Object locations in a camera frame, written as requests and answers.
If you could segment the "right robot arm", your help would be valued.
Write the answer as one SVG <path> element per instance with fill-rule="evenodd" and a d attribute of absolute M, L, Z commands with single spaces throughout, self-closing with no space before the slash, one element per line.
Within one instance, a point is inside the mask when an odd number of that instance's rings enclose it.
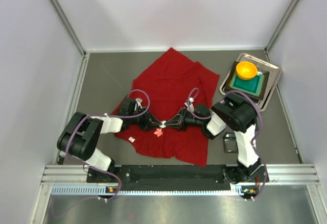
<path fill-rule="evenodd" d="M 177 130 L 186 130 L 188 127 L 200 127 L 208 139 L 214 139 L 226 127 L 233 130 L 237 145 L 237 166 L 225 166 L 222 173 L 229 183 L 249 181 L 256 177 L 261 167 L 261 158 L 256 150 L 256 130 L 259 113 L 256 106 L 248 97 L 240 92 L 227 95 L 221 102 L 215 103 L 211 108 L 204 104 L 195 107 L 188 100 L 172 119 L 162 122 L 162 127 Z"/>

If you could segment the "round iridescent brooch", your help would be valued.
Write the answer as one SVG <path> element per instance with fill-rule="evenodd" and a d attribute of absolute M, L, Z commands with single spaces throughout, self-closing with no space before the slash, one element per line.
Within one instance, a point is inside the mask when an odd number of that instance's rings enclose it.
<path fill-rule="evenodd" d="M 160 128 L 165 128 L 166 127 L 166 121 L 162 121 L 161 124 L 159 125 Z"/>

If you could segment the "red garment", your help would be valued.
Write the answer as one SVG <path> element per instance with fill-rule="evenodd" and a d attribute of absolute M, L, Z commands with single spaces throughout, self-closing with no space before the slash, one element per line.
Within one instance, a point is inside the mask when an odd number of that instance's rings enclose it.
<path fill-rule="evenodd" d="M 144 70 L 132 83 L 136 92 L 132 98 L 141 98 L 150 106 L 150 113 L 158 120 L 169 120 L 184 106 L 193 88 L 199 88 L 194 105 L 212 105 L 219 75 L 193 62 L 182 53 L 170 48 Z M 116 138 L 129 141 L 138 154 L 154 158 L 172 158 L 205 167 L 208 138 L 199 127 L 185 131 L 164 128 L 163 135 L 156 137 L 155 130 L 143 131 L 138 126 L 115 134 Z"/>

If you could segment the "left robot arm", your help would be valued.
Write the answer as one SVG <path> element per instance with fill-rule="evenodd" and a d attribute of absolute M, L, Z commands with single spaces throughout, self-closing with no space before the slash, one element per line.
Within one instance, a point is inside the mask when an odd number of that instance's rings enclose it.
<path fill-rule="evenodd" d="M 76 112 L 59 136 L 57 148 L 99 170 L 113 172 L 114 160 L 97 148 L 101 134 L 123 132 L 131 125 L 137 125 L 143 131 L 160 129 L 163 124 L 142 105 L 140 98 L 126 97 L 118 109 L 118 117 Z"/>

